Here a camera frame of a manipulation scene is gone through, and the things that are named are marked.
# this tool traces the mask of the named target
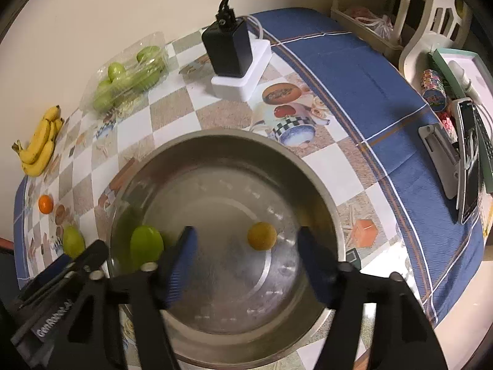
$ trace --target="metal bowl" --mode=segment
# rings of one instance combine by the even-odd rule
[[[275,141],[230,129],[199,131],[152,153],[115,201],[110,274],[133,271],[132,231],[156,227],[172,244],[193,225],[199,248],[182,299],[163,312],[173,349],[205,368],[253,368],[301,346],[328,311],[302,270],[302,225],[344,260],[336,206],[315,173]],[[267,221],[278,232],[266,252],[247,231]]]

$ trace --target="plastic bag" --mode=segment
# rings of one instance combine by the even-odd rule
[[[344,13],[351,18],[356,19],[365,27],[378,34],[381,38],[390,40],[394,26],[387,15],[380,18],[366,7],[348,8]]]
[[[119,107],[129,110],[144,93],[167,78],[168,67],[164,34],[152,33],[115,55],[91,76],[79,107],[83,112],[101,115]]]

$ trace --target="white power strip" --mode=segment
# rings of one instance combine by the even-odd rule
[[[211,83],[216,97],[230,101],[248,101],[253,94],[271,60],[272,51],[269,40],[253,39],[250,43],[253,60],[243,78],[217,75],[212,78]]]

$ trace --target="bunch of bananas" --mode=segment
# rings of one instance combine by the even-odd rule
[[[27,149],[22,148],[20,141],[12,145],[12,149],[21,159],[26,175],[39,176],[43,173],[55,149],[55,138],[62,125],[60,106],[55,105],[44,113]]]

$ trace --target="bag of green apples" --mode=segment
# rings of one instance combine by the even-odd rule
[[[152,33],[100,67],[87,83],[80,102],[83,112],[106,115],[131,110],[147,91],[168,76],[164,34]]]

